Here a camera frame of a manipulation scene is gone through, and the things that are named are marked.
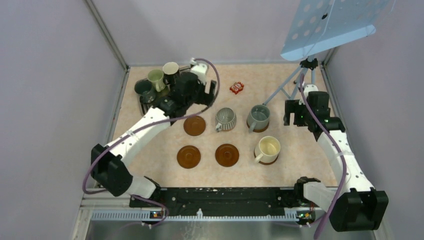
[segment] black cup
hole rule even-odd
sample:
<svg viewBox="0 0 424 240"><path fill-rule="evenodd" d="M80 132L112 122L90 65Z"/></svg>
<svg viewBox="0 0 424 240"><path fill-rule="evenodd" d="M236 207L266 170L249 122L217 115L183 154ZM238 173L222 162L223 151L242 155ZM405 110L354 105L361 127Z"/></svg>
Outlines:
<svg viewBox="0 0 424 240"><path fill-rule="evenodd" d="M140 95L140 102L148 104L156 98L156 91L149 80L139 80L135 83L134 91Z"/></svg>
<svg viewBox="0 0 424 240"><path fill-rule="evenodd" d="M170 61L167 62L162 67L163 81L165 84L173 86L176 79L180 76L180 66L176 62Z"/></svg>

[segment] cream mug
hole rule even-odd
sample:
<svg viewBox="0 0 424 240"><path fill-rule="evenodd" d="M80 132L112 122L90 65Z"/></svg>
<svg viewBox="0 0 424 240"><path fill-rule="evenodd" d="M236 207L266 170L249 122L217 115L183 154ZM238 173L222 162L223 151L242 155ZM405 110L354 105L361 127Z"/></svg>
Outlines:
<svg viewBox="0 0 424 240"><path fill-rule="evenodd" d="M254 162L262 164L272 164L277 160L281 150L281 144L273 136L264 136L254 148Z"/></svg>

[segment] cup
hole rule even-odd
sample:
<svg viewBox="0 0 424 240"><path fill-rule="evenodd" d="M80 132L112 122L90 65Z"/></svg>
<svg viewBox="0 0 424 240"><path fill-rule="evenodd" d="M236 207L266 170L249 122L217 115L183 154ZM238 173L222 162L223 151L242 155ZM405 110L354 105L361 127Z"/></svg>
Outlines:
<svg viewBox="0 0 424 240"><path fill-rule="evenodd" d="M173 86L175 84L176 79L180 76L180 66L176 62L170 61L167 62L162 67L163 71L163 80L165 84L169 84Z"/></svg>
<svg viewBox="0 0 424 240"><path fill-rule="evenodd" d="M262 133L270 125L270 109L265 105L254 106L247 116L247 127L249 133Z"/></svg>
<svg viewBox="0 0 424 240"><path fill-rule="evenodd" d="M140 102L149 104L156 98L156 91L148 80L139 80L135 83L134 91L140 95Z"/></svg>
<svg viewBox="0 0 424 240"><path fill-rule="evenodd" d="M216 113L215 130L217 133L221 131L230 131L236 126L236 122L236 113L231 108L224 107Z"/></svg>
<svg viewBox="0 0 424 240"><path fill-rule="evenodd" d="M281 145L277 138L264 136L254 148L254 162L264 165L273 164L280 153Z"/></svg>
<svg viewBox="0 0 424 240"><path fill-rule="evenodd" d="M160 92L166 87L164 83L164 71L160 69L151 70L147 74L147 80L151 82L156 92Z"/></svg>

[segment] floor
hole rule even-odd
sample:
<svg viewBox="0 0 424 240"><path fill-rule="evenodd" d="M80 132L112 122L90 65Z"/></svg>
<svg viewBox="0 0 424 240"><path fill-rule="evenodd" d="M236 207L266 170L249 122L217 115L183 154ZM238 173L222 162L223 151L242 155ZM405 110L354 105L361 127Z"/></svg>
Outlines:
<svg viewBox="0 0 424 240"><path fill-rule="evenodd" d="M289 63L217 65L221 89L214 105L201 115L206 121L205 131L199 136L190 136L183 129L184 121L177 121L140 151L129 171L135 176L152 178L162 187L292 187L302 176L317 178L329 187L336 186L330 164L312 133L306 127L283 125L284 101L287 97L282 92L267 105L271 111L269 128L261 133L248 133L246 119L250 109L262 104L297 66ZM157 68L162 67L130 69L115 138L142 117L134 85L136 81L144 79L149 71ZM315 74L318 89L325 91L319 69L316 69ZM216 79L214 71L210 69L208 80ZM229 88L239 81L244 84L244 89L236 95ZM305 82L310 81L309 72ZM291 81L285 90L291 93L294 87ZM198 112L204 107L193 105L187 114ZM224 107L235 111L237 124L231 131L216 132L215 114ZM281 143L279 158L272 165L254 163L254 148L265 136L276 137ZM215 151L222 144L237 147L239 160L234 166L223 167L217 163ZM201 153L200 163L191 169L185 169L177 162L177 152L187 145L197 147Z"/></svg>

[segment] lavender wall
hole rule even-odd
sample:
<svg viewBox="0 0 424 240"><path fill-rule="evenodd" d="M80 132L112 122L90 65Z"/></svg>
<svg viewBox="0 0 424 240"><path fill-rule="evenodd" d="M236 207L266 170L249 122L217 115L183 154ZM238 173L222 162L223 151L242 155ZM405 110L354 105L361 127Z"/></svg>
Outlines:
<svg viewBox="0 0 424 240"><path fill-rule="evenodd" d="M328 66L357 160L389 196L395 239L423 231L423 9L397 1L376 34L340 47Z"/></svg>
<svg viewBox="0 0 424 240"><path fill-rule="evenodd" d="M81 0L0 1L0 33L0 239L68 239L124 72Z"/></svg>
<svg viewBox="0 0 424 240"><path fill-rule="evenodd" d="M284 62L300 0L94 0L127 64Z"/></svg>

